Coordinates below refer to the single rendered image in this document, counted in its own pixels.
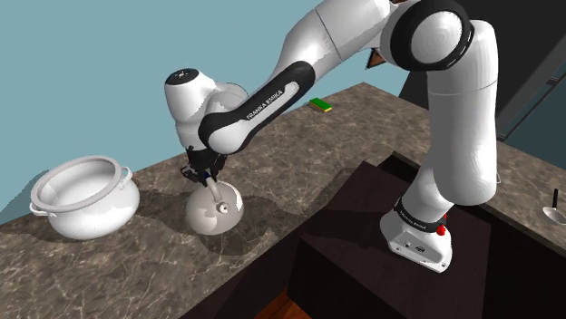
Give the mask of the white cooking pot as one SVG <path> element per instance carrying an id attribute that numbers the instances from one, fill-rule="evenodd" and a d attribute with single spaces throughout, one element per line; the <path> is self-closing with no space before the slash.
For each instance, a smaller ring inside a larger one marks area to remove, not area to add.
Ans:
<path id="1" fill-rule="evenodd" d="M 134 216 L 140 191 L 132 171 L 106 156 L 72 159 L 49 170 L 31 191 L 30 211 L 46 217 L 60 235 L 104 237 Z"/>

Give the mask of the dark robot stand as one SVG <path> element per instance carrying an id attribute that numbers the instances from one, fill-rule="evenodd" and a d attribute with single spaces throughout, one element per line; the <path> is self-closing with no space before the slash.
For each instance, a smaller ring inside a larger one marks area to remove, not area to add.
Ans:
<path id="1" fill-rule="evenodd" d="M 379 227 L 415 177 L 399 153 L 362 163 L 306 224 L 288 296 L 312 319 L 566 319 L 566 256 L 487 206 L 454 207 L 453 260 L 436 273 Z"/>

